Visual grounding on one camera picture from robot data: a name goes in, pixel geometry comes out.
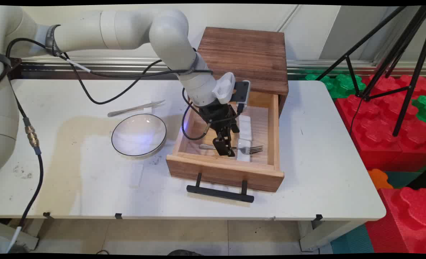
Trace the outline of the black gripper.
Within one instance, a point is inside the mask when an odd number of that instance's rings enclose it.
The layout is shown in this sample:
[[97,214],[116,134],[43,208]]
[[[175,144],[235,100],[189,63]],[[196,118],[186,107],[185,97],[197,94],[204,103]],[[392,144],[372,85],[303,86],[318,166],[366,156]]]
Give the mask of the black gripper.
[[234,149],[231,146],[231,134],[240,133],[237,125],[237,113],[230,104],[221,104],[217,100],[210,105],[199,107],[200,116],[207,123],[211,123],[211,128],[216,133],[213,139],[213,146],[220,156],[235,157]]

